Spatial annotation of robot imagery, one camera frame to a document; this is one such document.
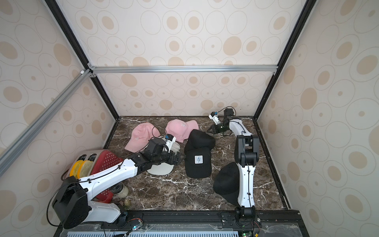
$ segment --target marble tabletop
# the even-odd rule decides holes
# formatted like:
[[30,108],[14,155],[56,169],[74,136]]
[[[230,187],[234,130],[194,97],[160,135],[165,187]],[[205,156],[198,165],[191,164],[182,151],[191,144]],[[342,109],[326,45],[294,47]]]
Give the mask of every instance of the marble tabletop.
[[[139,123],[150,122],[157,126],[161,134],[168,121],[180,119],[196,120],[201,131],[206,131],[213,121],[208,117],[121,117],[108,149],[117,156],[126,158],[131,152],[124,149],[132,130]],[[257,134],[252,119],[242,118],[245,127]],[[234,210],[213,191],[213,181],[222,167],[234,161],[235,136],[213,135],[216,146],[212,149],[212,175],[204,179],[192,179],[186,175],[184,161],[175,166],[165,176],[156,176],[143,172],[123,183],[129,188],[130,210]],[[180,143],[183,151],[187,140]],[[254,173],[254,201],[257,210],[282,210],[278,189],[260,145],[260,159]]]

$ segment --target wall panel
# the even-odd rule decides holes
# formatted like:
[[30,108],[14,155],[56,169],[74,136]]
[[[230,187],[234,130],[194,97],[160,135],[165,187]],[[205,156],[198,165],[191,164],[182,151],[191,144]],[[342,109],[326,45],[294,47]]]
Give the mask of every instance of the wall panel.
[[[81,151],[101,149],[113,123],[87,79],[1,176],[0,236],[53,236],[46,207],[61,175]],[[59,224],[51,207],[49,220]]]
[[379,230],[378,25],[378,1],[319,1],[258,120],[310,236]]
[[0,4],[0,154],[81,71],[37,0]]
[[252,116],[272,72],[98,74],[121,116]]
[[59,1],[97,66],[276,64],[304,2]]

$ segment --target cable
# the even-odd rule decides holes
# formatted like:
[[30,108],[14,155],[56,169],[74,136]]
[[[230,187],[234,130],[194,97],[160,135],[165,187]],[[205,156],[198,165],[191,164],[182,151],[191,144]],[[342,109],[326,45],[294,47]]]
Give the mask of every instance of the cable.
[[257,234],[259,234],[259,232],[260,232],[260,226],[254,221],[254,223],[258,226],[258,228],[259,228],[259,230],[258,230],[258,233]]
[[142,219],[140,219],[140,218],[133,218],[133,219],[128,220],[127,222],[130,222],[132,220],[140,220],[141,222],[143,222]]
[[227,106],[227,107],[225,107],[225,108],[223,108],[223,109],[226,109],[226,108],[229,108],[229,107],[231,107],[231,108],[234,109],[235,115],[237,116],[237,111],[236,111],[236,109],[235,109],[233,106]]
[[241,229],[245,228],[245,225],[242,227],[242,226],[240,226],[237,222],[236,222],[236,225],[237,225],[239,228],[241,228]]
[[229,121],[229,122],[235,122],[237,124],[239,124],[241,126],[241,128],[243,129],[243,132],[246,133],[245,129],[243,128],[242,124],[240,124],[239,122],[236,122],[236,121]]
[[248,195],[249,195],[249,203],[250,203],[250,208],[252,208],[251,206],[251,201],[250,201],[250,168],[249,168],[249,164],[247,163],[246,161],[246,164],[247,164],[247,186],[248,186]]
[[104,236],[106,237],[105,228],[103,228]]
[[156,136],[154,136],[154,132],[153,132],[153,131],[154,131],[154,128],[159,132],[157,126],[154,126],[153,129],[151,130],[151,134],[153,135],[154,138],[162,138],[162,137],[164,137],[164,136],[161,136],[161,137],[156,137]]
[[50,200],[49,200],[49,204],[47,205],[47,208],[46,208],[46,219],[47,219],[47,222],[48,222],[51,226],[54,226],[54,227],[59,227],[59,226],[61,226],[61,225],[55,225],[55,224],[51,223],[50,220],[49,220],[49,206],[50,206],[50,203],[51,203],[51,201],[53,200],[54,196],[58,193],[58,191],[59,191],[61,188],[63,188],[63,187],[66,186],[66,185],[70,185],[70,184],[80,184],[80,183],[85,183],[85,182],[91,182],[92,180],[102,178],[102,177],[104,177],[104,176],[106,176],[106,175],[108,175],[108,174],[110,174],[110,173],[112,173],[112,172],[115,172],[116,170],[119,170],[120,167],[122,166],[122,164],[124,163],[124,161],[125,161],[125,159],[122,160],[121,164],[119,164],[119,165],[117,166],[116,169],[112,170],[111,172],[109,172],[109,173],[107,173],[107,174],[103,174],[103,175],[101,175],[101,176],[99,176],[99,177],[96,177],[96,178],[93,178],[93,179],[87,179],[87,180],[85,180],[85,181],[78,181],[78,182],[74,182],[74,183],[64,184],[64,185],[62,185],[61,187],[59,187],[59,188],[57,189],[57,191],[55,191],[55,193],[51,196],[51,198],[50,198]]
[[126,236],[128,236],[132,231],[133,231],[133,229],[130,229],[130,230],[126,233]]
[[63,176],[69,171],[70,169],[68,169],[68,170],[66,170],[63,174],[62,174],[62,176],[61,176],[61,180],[63,181],[64,179],[63,179]]

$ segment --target white logo patch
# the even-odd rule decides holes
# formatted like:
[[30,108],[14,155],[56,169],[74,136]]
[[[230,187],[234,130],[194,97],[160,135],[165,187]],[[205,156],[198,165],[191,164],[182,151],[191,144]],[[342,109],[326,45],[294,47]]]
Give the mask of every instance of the white logo patch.
[[202,155],[196,155],[195,156],[195,164],[202,164],[203,163],[203,156]]

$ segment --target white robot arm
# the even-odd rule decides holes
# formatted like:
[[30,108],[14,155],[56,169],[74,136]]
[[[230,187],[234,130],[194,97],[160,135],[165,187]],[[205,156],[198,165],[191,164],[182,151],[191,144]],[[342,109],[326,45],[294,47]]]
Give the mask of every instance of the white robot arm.
[[255,218],[253,182],[255,166],[259,160],[259,138],[247,130],[242,120],[234,116],[232,109],[224,110],[223,122],[219,121],[217,112],[212,112],[209,118],[215,124],[208,129],[208,132],[217,134],[231,130],[236,136],[234,156],[240,173],[240,191],[237,200],[240,208],[237,216]]
[[52,203],[58,218],[65,229],[73,228],[82,222],[104,221],[122,226],[126,215],[114,204],[92,201],[105,189],[136,176],[163,162],[179,165],[180,153],[172,150],[175,137],[167,140],[153,138],[143,152],[133,153],[119,164],[88,177],[66,178],[57,191]]

